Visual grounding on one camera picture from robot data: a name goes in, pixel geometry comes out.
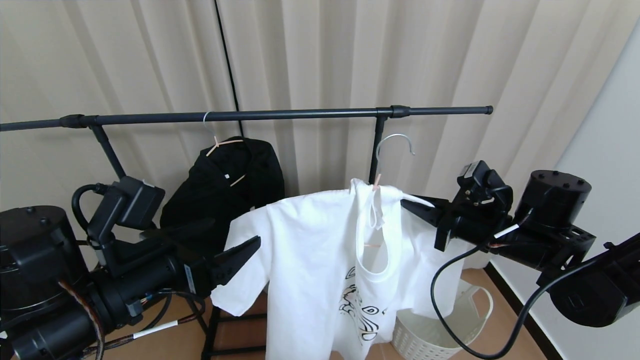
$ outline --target white shirt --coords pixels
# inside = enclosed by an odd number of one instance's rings
[[[401,207],[427,202],[392,186],[351,188],[278,201],[235,219],[226,249],[259,235],[260,249],[213,304],[234,316],[269,281],[266,359],[364,360],[373,343],[390,341],[400,309],[435,317],[429,287],[435,271],[464,252],[452,241],[433,248],[435,228]],[[452,311],[462,262],[438,278],[436,301]]]

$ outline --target curtain fold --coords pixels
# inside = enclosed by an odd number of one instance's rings
[[[241,110],[494,105],[493,115],[387,121],[381,183],[453,196],[485,160],[516,196],[552,168],[640,14],[635,0],[218,0]],[[1,1],[2,122],[70,113],[232,111],[215,2]],[[170,196],[198,151],[234,122],[108,126],[128,174]],[[288,195],[368,176],[374,119],[244,122],[269,141]],[[92,134],[41,129],[0,138],[0,207],[54,204],[115,174]],[[87,196],[86,212],[98,198]]]

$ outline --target clothes rack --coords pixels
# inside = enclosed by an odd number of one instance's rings
[[[0,131],[15,131],[25,129],[43,129],[49,127],[68,127],[72,129],[89,128],[93,132],[96,140],[100,143],[104,154],[109,160],[118,178],[126,175],[120,164],[106,132],[105,125],[126,125],[126,124],[160,124],[178,122],[201,122],[206,114],[205,121],[244,121],[244,120],[278,120],[278,119],[326,119],[326,118],[352,118],[371,117],[376,119],[371,149],[371,164],[369,167],[369,183],[373,184],[376,177],[378,160],[376,148],[382,139],[385,129],[385,122],[388,119],[398,119],[412,115],[462,115],[462,114],[491,114],[493,106],[472,106],[472,107],[448,107],[448,108],[410,108],[408,106],[392,105],[386,108],[355,108],[355,109],[316,109],[316,110],[265,110],[265,111],[210,111],[197,113],[156,113],[156,114],[134,114],[134,115],[67,115],[60,119],[36,120],[25,122],[12,122],[0,124]],[[196,309],[192,300],[188,300],[191,309]],[[240,320],[253,320],[266,318],[267,314],[244,315],[236,318],[221,318],[220,309],[214,307],[209,325],[204,322],[201,315],[198,315],[198,323],[206,333],[206,340],[202,349],[202,360],[208,360],[212,356],[240,354],[245,352],[265,350],[265,346],[231,348],[225,350],[215,350],[214,342],[218,324],[221,322],[231,322]]]

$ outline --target t-shirt sleeve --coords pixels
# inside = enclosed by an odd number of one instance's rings
[[[269,281],[273,254],[273,228],[269,219],[269,206],[253,210],[233,220],[227,236],[225,250],[260,236],[260,248],[229,280],[211,292],[215,306],[234,316],[244,314]]]

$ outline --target tile floor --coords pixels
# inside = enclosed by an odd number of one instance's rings
[[[484,353],[494,353],[504,345],[516,320],[516,314],[511,310],[504,297],[493,285],[483,270],[465,270],[464,280],[475,285],[480,285],[489,290],[493,296],[494,309],[484,331],[473,342],[472,348]],[[488,304],[484,295],[478,293],[476,302],[480,312],[486,311]],[[160,305],[149,309],[145,313],[145,320],[135,327],[126,327],[108,336],[108,339],[123,336],[132,331],[138,331],[144,324],[155,316]],[[263,313],[266,310],[266,296],[262,294],[249,313]],[[162,322],[177,319],[190,313],[188,306],[182,299],[175,299]],[[207,303],[205,318],[209,319],[211,303]],[[266,337],[266,320],[250,320],[243,322],[223,323],[218,327],[216,348],[233,348],[264,345]],[[108,350],[105,360],[133,360],[133,359],[200,359],[200,352],[204,343],[204,333],[196,322],[190,322],[178,327],[172,327],[155,334],[140,338],[133,343],[120,348]],[[526,330],[523,330],[511,352],[503,359],[518,360],[542,360],[545,356]],[[236,354],[218,356],[212,360],[259,360],[264,359],[264,353]],[[331,360],[339,360],[342,357],[333,353]],[[475,357],[464,351],[457,353],[454,360],[471,360]],[[402,360],[391,344],[377,344],[372,347],[367,360]]]

